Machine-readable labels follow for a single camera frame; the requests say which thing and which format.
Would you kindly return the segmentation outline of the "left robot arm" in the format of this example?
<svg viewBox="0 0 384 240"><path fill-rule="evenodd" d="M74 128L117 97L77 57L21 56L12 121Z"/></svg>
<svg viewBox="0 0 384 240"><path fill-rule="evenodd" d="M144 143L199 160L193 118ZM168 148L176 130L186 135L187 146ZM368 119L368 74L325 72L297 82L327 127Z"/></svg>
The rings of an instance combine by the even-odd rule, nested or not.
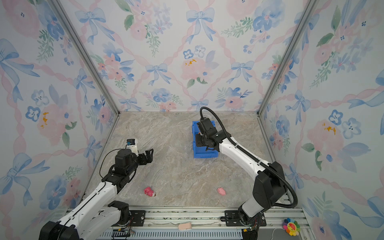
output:
<svg viewBox="0 0 384 240"><path fill-rule="evenodd" d="M113 225L127 230L137 224L140 218L131 213L129 204L114 197L133 180L139 166L153 161L153 154L152 149L138 155L130 149L119 149L115 164L93 192L57 222L47 222L39 239L95 240Z"/></svg>

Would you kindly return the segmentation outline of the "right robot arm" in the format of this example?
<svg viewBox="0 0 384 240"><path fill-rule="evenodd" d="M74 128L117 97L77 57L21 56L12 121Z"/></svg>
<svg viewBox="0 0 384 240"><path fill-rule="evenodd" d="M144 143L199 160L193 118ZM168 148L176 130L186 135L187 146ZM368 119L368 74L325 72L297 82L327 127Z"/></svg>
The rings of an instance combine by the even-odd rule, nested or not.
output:
<svg viewBox="0 0 384 240"><path fill-rule="evenodd" d="M286 194L288 188L284 182L270 173L265 166L283 175L278 163L269 163L243 148L235 138L224 130L218 131L213 121L205 118L194 122L194 143L197 148L217 151L237 163L254 180L251 197L239 208L236 217L227 217L236 224L254 225L262 214L272 208Z"/></svg>

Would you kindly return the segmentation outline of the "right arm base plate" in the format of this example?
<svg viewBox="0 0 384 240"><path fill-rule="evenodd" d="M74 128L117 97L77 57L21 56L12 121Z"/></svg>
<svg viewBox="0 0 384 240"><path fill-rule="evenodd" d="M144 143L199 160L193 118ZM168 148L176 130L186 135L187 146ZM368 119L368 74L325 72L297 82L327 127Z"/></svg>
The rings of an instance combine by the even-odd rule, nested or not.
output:
<svg viewBox="0 0 384 240"><path fill-rule="evenodd" d="M241 220L241 217L239 216L238 210L226 210L224 211L224 216L220 217L220 220L222 222L226 223L227 227L266 227L266 218L264 213L257 214L255 217L250 219L246 225L244 225L245 217L243 217L243 220Z"/></svg>

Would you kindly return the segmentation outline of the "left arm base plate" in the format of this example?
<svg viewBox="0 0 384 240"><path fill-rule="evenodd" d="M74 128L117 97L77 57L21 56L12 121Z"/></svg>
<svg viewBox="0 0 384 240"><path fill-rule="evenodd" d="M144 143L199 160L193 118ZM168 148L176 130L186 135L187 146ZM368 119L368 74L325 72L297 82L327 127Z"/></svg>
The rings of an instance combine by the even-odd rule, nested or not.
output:
<svg viewBox="0 0 384 240"><path fill-rule="evenodd" d="M121 211L120 220L117 225L120 227L143 227L146 211L144 210L125 210Z"/></svg>

